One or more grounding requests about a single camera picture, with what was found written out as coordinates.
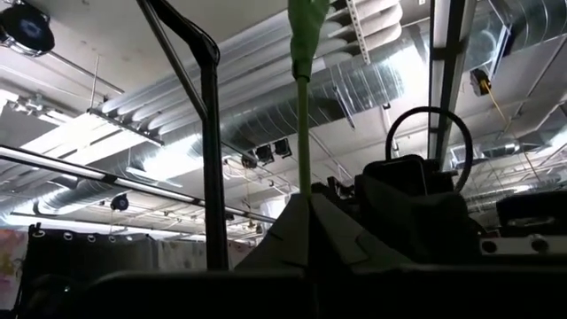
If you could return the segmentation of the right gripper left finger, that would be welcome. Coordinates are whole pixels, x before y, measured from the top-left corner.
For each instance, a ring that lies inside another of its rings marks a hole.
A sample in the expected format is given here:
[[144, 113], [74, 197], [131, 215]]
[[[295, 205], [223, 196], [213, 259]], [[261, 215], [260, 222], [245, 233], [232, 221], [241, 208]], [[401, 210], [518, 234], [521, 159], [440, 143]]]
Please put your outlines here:
[[214, 272], [205, 318], [308, 318], [308, 198], [291, 197], [268, 234], [230, 272]]

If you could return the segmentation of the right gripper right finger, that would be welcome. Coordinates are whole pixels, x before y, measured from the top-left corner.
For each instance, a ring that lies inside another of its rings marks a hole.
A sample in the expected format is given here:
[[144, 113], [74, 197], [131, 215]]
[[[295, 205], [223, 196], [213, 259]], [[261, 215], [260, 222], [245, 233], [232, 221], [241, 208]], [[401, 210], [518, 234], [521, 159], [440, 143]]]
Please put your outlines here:
[[311, 261], [321, 318], [404, 316], [399, 266], [410, 259], [323, 195], [311, 197]]

